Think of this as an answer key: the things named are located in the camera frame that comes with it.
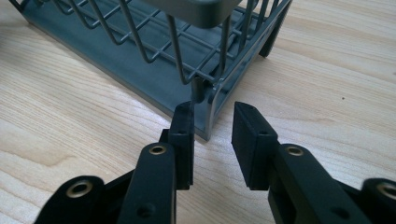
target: metal wire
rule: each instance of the metal wire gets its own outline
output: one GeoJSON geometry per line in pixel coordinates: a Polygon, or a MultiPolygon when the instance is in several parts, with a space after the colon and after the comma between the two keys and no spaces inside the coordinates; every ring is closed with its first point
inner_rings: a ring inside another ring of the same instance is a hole
{"type": "MultiPolygon", "coordinates": [[[[175,18],[166,15],[166,21],[161,19],[159,15],[162,15],[162,13],[158,9],[153,9],[153,11],[148,14],[138,7],[132,6],[132,0],[81,0],[79,2],[75,0],[53,0],[52,2],[64,15],[76,13],[79,20],[88,29],[95,29],[98,26],[102,26],[110,40],[116,45],[121,45],[125,43],[125,41],[133,41],[142,59],[146,63],[153,63],[158,57],[175,63],[181,82],[183,84],[188,84],[197,76],[210,83],[219,81],[226,70],[227,60],[234,60],[244,49],[246,43],[262,27],[262,24],[266,20],[265,12],[269,1],[262,0],[262,7],[259,15],[252,13],[254,8],[259,4],[259,0],[248,0],[246,9],[237,8],[235,12],[240,13],[239,15],[230,15],[223,24],[215,28],[221,29],[221,35],[219,36],[219,42],[217,44],[208,43],[206,40],[190,34],[188,30],[191,26],[187,23],[184,23],[181,27],[177,27],[175,18]],[[110,9],[105,12],[103,6],[99,6],[98,3],[102,5],[106,4],[106,7],[110,9]],[[125,19],[127,29],[125,29],[125,27],[120,27],[119,24],[110,22],[110,18],[118,14],[121,14],[125,19]],[[137,17],[143,18],[143,20],[139,23],[135,23],[134,18],[137,17]],[[159,25],[169,30],[169,39],[159,47],[148,43],[144,38],[142,39],[139,34],[139,30],[150,24],[159,25]],[[191,43],[192,45],[200,46],[202,49],[207,49],[207,54],[203,56],[196,65],[183,61],[182,50],[179,44],[181,38],[184,38],[189,44],[191,43]],[[235,44],[237,45],[237,50],[231,50],[235,44]],[[170,46],[173,46],[174,55],[168,50],[170,46]],[[218,61],[217,65],[211,67],[211,71],[204,72],[204,68],[208,66],[209,62],[213,64],[212,62],[215,58],[217,58],[218,61]]],[[[271,13],[274,12],[278,3],[279,0],[274,0],[271,13]]]]}

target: black plastic part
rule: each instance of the black plastic part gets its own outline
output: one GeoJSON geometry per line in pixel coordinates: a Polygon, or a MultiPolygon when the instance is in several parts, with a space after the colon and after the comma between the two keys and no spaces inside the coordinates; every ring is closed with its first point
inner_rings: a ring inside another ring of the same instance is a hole
{"type": "Polygon", "coordinates": [[[235,103],[235,154],[250,189],[269,186],[276,223],[396,223],[396,182],[368,179],[354,189],[334,180],[306,148],[276,139],[255,107],[235,103]]]}
{"type": "Polygon", "coordinates": [[[396,223],[396,182],[384,178],[367,179],[358,197],[361,210],[373,223],[396,223]]]}
{"type": "Polygon", "coordinates": [[[96,176],[79,176],[61,185],[42,208],[35,224],[99,223],[105,184],[96,176]]]}
{"type": "Polygon", "coordinates": [[[175,151],[165,143],[150,144],[140,154],[117,223],[175,223],[175,206],[175,151]]]}
{"type": "Polygon", "coordinates": [[[144,0],[156,8],[200,28],[223,22],[241,0],[144,0]]]}
{"type": "Polygon", "coordinates": [[[177,189],[189,189],[193,182],[194,165],[194,103],[178,105],[171,128],[163,130],[160,142],[172,145],[176,151],[177,189]]]}
{"type": "Polygon", "coordinates": [[[232,144],[247,186],[267,190],[269,182],[264,171],[279,143],[275,130],[256,107],[235,103],[232,144]]]}
{"type": "Polygon", "coordinates": [[[134,170],[106,184],[106,191],[100,203],[100,206],[104,208],[103,214],[101,222],[97,223],[116,223],[133,174],[134,170]]]}
{"type": "MultiPolygon", "coordinates": [[[[371,223],[306,148],[281,145],[273,164],[277,181],[285,189],[280,192],[287,192],[296,210],[291,223],[371,223]]],[[[272,190],[279,193],[273,185],[272,190]]]]}

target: dish rack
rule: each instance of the dish rack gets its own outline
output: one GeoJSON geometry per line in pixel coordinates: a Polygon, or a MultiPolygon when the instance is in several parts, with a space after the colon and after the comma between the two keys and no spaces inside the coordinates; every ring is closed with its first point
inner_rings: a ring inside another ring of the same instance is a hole
{"type": "Polygon", "coordinates": [[[270,53],[292,0],[9,1],[164,113],[198,102],[196,132],[208,140],[252,58],[270,53]]]}

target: wire rack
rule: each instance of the wire rack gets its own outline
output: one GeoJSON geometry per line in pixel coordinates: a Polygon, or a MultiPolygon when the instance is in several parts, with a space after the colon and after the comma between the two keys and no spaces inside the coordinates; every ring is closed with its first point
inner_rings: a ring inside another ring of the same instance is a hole
{"type": "Polygon", "coordinates": [[[206,140],[251,58],[270,53],[291,4],[291,0],[247,0],[245,7],[238,6],[241,0],[9,1],[30,23],[165,113],[172,115],[178,104],[191,98],[200,103],[195,106],[196,132],[206,140]]]}

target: table surface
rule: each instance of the table surface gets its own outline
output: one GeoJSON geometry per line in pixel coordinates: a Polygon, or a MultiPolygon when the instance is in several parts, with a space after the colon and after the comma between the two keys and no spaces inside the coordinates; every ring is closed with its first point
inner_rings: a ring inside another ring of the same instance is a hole
{"type": "MultiPolygon", "coordinates": [[[[171,119],[0,0],[0,223],[32,223],[63,182],[134,169],[171,119]]],[[[255,105],[281,143],[311,150],[360,188],[396,180],[396,2],[295,0],[274,50],[258,57],[195,142],[194,185],[178,223],[272,223],[231,145],[233,102],[255,105]]]]}

